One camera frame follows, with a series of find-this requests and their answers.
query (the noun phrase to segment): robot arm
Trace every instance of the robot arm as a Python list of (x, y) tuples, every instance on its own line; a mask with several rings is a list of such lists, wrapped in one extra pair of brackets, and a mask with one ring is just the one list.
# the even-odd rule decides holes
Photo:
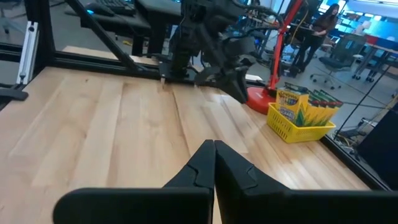
[(255, 60), (243, 56), (256, 50), (254, 38), (225, 37), (222, 33), (237, 23), (246, 10), (271, 11), (262, 6), (244, 6), (236, 0), (183, 0), (181, 8), (183, 20), (170, 41), (172, 70), (185, 72), (189, 58), (202, 51), (203, 60), (211, 66), (196, 75), (195, 83), (213, 80), (217, 88), (240, 103), (247, 102), (245, 76)]

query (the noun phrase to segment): long hair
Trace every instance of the long hair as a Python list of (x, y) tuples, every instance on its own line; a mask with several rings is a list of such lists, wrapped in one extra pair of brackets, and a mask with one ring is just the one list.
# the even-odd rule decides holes
[(333, 10), (337, 9), (337, 11), (339, 10), (340, 6), (338, 4), (332, 4), (329, 9), (323, 13), (323, 15), (321, 15), (322, 19), (326, 19), (329, 18), (329, 20), (333, 20), (336, 18), (336, 16), (338, 15), (338, 13), (336, 15), (333, 15)]
[(252, 4), (253, 6), (259, 6), (259, 5), (261, 5), (260, 0), (252, 0), (252, 1), (251, 1), (251, 4)]

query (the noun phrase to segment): red desk lamp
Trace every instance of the red desk lamp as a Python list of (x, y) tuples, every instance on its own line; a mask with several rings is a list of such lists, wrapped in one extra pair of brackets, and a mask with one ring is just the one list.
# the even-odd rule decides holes
[(276, 96), (276, 83), (279, 81), (279, 58), (280, 50), (283, 44), (284, 34), (287, 30), (287, 26), (292, 22), (294, 15), (299, 11), (303, 0), (296, 0), (293, 8), (287, 14), (283, 27), (279, 30), (276, 47), (274, 50), (274, 70), (272, 75), (269, 77), (269, 82), (265, 88), (261, 87), (249, 87), (248, 88), (248, 101), (246, 104), (253, 110), (262, 114), (268, 113), (268, 103), (275, 102)]

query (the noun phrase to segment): chair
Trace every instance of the chair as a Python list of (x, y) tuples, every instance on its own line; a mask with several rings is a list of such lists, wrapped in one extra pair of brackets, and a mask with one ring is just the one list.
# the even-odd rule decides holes
[(328, 74), (312, 74), (310, 78), (317, 82), (315, 77), (324, 77), (324, 83), (331, 83), (330, 89), (335, 89), (334, 73), (351, 71), (354, 62), (362, 58), (361, 49), (366, 43), (366, 37), (356, 34), (346, 34), (331, 51), (330, 57), (320, 57), (319, 61), (330, 71)]
[(24, 33), (23, 28), (13, 20), (6, 17), (4, 10), (12, 10), (21, 5), (22, 0), (0, 0), (0, 24), (2, 25), (6, 34), (9, 34), (9, 28)]

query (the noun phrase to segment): metal rod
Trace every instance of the metal rod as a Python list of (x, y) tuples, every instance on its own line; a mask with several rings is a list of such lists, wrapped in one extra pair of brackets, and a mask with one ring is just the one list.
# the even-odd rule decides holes
[(384, 76), (386, 72), (384, 72), (374, 83), (374, 85), (369, 89), (369, 91), (362, 97), (361, 101), (359, 101), (359, 103), (355, 106), (355, 108), (352, 110), (352, 112), (348, 115), (347, 119), (344, 121), (344, 123), (340, 126), (339, 130), (337, 130), (335, 137), (333, 138), (333, 140), (336, 139), (336, 136), (340, 133), (341, 129), (344, 127), (344, 125), (347, 123), (347, 121), (350, 119), (350, 117), (353, 115), (353, 113), (356, 111), (356, 109), (358, 109), (358, 107), (361, 105), (361, 103), (366, 99), (366, 97), (368, 97), (368, 95), (370, 94), (370, 92), (373, 90), (373, 88), (376, 86), (376, 84), (380, 81), (381, 77)]
[(127, 68), (136, 72), (143, 70), (138, 67), (131, 57), (123, 52), (120, 47), (112, 40), (112, 38), (105, 32), (105, 30), (98, 24), (98, 22), (88, 14), (84, 6), (78, 0), (66, 0), (69, 6), (76, 12), (81, 20), (88, 25), (88, 27), (98, 36), (98, 38), (110, 49), (110, 51), (120, 60), (120, 62)]
[(278, 10), (278, 14), (280, 13), (280, 11), (282, 10), (282, 6), (284, 5), (285, 0), (282, 0), (282, 3), (279, 6), (279, 10)]

